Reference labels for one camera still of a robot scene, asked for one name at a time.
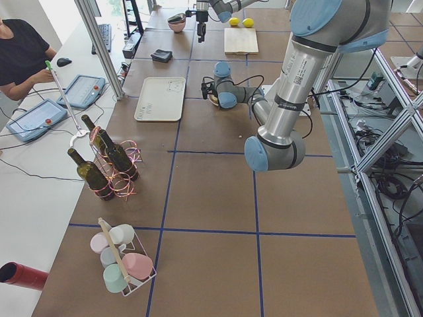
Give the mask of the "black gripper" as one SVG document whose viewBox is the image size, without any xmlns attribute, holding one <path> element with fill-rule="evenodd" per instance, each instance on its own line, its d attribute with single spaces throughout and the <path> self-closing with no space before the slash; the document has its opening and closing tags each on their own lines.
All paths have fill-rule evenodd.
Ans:
<svg viewBox="0 0 423 317">
<path fill-rule="evenodd" d="M 208 99 L 210 96 L 213 96 L 213 97 L 217 96 L 215 86 L 212 82 L 208 82 L 208 83 L 203 82 L 201 84 L 201 91 L 202 91 L 202 98 L 204 100 Z"/>
<path fill-rule="evenodd" d="M 208 21 L 208 0 L 196 1 L 196 22 L 197 22 L 197 35 L 206 34 L 206 23 Z"/>
</svg>

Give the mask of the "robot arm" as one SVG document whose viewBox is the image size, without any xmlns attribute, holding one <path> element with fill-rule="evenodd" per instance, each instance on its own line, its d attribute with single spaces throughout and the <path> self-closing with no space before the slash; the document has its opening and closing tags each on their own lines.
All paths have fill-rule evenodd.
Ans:
<svg viewBox="0 0 423 317">
<path fill-rule="evenodd" d="M 215 65 L 211 91 L 218 104 L 223 109 L 248 104 L 260 124 L 256 135 L 245 141 L 245 159 L 252 170 L 284 170 L 301 163 L 305 144 L 294 125 L 326 58 L 383 45 L 390 13 L 390 1 L 296 1 L 272 102 L 258 87 L 236 85 L 228 63 Z"/>
<path fill-rule="evenodd" d="M 196 1 L 196 22 L 197 22 L 197 35 L 201 41 L 204 40 L 206 35 L 206 23 L 209 19 L 209 8 L 212 8 L 217 15 L 220 22 L 227 22 L 233 13 L 256 3 L 255 0 L 200 0 Z"/>
</svg>

